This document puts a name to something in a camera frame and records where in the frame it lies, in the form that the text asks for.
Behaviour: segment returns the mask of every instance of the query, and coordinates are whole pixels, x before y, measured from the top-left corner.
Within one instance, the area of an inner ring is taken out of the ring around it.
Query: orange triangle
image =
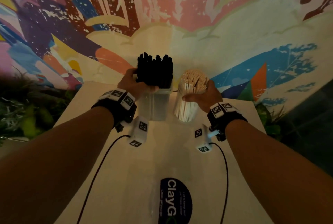
[[[266,73],[267,73],[267,63],[264,63],[264,65],[261,66],[261,68],[251,79],[252,95],[254,101],[257,101],[260,98],[260,96],[266,91],[267,88]]]

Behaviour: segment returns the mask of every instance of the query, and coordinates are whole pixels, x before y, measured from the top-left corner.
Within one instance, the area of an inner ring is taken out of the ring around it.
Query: dark floor
[[[283,139],[333,176],[333,80],[279,122]]]

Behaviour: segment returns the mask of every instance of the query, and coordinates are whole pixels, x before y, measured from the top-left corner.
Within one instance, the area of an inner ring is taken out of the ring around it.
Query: bundle of black straws
[[[152,56],[142,53],[138,57],[138,79],[137,82],[144,82],[147,85],[158,86],[160,89],[171,88],[173,78],[172,58],[165,55],[160,58],[156,55],[153,60]]]

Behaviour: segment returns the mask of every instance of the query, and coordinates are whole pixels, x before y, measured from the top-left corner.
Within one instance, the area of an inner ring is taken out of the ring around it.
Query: forearm
[[[226,136],[252,192],[276,223],[333,223],[333,180],[317,166],[245,121]]]
[[[90,173],[113,124],[112,114],[96,107],[2,159],[0,222],[53,223]]]

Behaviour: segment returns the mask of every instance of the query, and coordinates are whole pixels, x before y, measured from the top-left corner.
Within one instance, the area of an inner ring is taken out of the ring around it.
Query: wrist strap
[[[221,141],[225,140],[225,129],[231,121],[244,120],[247,122],[240,111],[227,102],[219,102],[211,106],[207,117],[211,123],[210,129],[218,130],[221,134],[219,136]]]
[[[134,101],[135,97],[129,92],[118,88],[104,93],[91,108],[102,106],[108,109],[114,118],[113,127],[116,127],[121,121],[132,122],[136,111]]]

